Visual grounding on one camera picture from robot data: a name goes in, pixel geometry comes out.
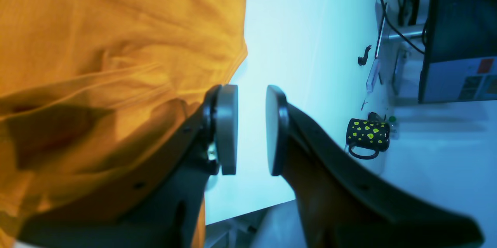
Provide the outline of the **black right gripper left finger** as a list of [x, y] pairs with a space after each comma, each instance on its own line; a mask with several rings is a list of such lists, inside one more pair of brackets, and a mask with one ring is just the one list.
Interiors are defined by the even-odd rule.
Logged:
[[238, 86], [215, 85], [141, 166], [92, 195], [33, 217], [36, 248], [189, 248], [211, 176], [236, 173]]

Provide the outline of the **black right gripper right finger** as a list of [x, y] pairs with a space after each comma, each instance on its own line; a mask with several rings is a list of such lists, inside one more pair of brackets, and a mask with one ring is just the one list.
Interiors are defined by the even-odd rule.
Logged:
[[270, 174], [293, 189], [309, 248], [478, 248], [472, 218], [433, 206], [354, 161], [275, 85], [266, 91]]

